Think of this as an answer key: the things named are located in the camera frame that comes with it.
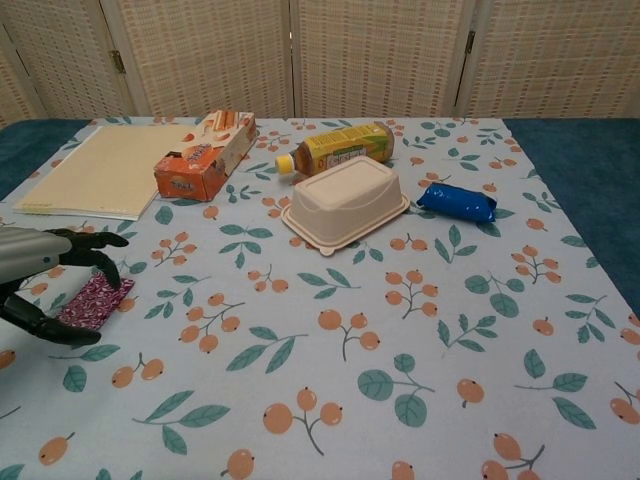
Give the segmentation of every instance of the beige paper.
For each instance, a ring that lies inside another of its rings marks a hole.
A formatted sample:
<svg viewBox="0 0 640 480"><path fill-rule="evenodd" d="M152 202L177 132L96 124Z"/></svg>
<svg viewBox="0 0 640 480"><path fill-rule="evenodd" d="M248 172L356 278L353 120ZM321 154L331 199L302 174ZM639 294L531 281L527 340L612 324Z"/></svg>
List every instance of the beige paper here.
<svg viewBox="0 0 640 480"><path fill-rule="evenodd" d="M154 165L191 128L100 127L14 209L22 213L137 220L157 193Z"/></svg>

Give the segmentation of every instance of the orange cardboard box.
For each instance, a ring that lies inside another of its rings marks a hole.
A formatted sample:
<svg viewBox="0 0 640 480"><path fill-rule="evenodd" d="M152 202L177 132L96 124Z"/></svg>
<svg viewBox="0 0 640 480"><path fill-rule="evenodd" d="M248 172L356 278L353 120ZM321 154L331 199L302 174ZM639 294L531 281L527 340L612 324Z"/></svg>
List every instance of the orange cardboard box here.
<svg viewBox="0 0 640 480"><path fill-rule="evenodd" d="M162 197L211 201L255 139L253 113L210 113L154 167L158 192Z"/></svg>

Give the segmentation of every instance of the blue carpet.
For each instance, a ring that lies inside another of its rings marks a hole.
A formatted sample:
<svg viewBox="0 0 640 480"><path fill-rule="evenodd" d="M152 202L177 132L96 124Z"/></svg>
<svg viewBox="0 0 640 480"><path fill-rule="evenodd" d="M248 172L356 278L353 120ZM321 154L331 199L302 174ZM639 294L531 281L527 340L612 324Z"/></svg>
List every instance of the blue carpet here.
<svg viewBox="0 0 640 480"><path fill-rule="evenodd" d="M89 120L26 120L0 130L0 199L87 123Z"/></svg>
<svg viewBox="0 0 640 480"><path fill-rule="evenodd" d="M582 239L640 314L640 120L505 120Z"/></svg>
<svg viewBox="0 0 640 480"><path fill-rule="evenodd" d="M28 120L0 131L0 198L88 120ZM640 120L505 120L584 241L640 313Z"/></svg>

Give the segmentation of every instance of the bottle cap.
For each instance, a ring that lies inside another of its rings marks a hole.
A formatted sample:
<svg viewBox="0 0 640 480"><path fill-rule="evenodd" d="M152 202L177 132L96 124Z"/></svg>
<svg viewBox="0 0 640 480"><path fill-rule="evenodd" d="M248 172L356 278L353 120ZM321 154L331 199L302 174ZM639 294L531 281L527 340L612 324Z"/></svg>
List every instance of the bottle cap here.
<svg viewBox="0 0 640 480"><path fill-rule="evenodd" d="M278 173L291 173L295 167L293 157L290 154L278 155L276 157L276 168Z"/></svg>

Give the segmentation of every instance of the bottle label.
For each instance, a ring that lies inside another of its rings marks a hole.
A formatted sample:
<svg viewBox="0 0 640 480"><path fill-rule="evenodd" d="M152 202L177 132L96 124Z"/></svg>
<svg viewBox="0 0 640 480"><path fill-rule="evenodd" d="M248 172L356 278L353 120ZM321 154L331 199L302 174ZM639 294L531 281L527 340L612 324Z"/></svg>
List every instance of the bottle label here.
<svg viewBox="0 0 640 480"><path fill-rule="evenodd" d="M389 138L378 125L370 124L316 135L306 143L317 170L324 170L359 155L382 161Z"/></svg>

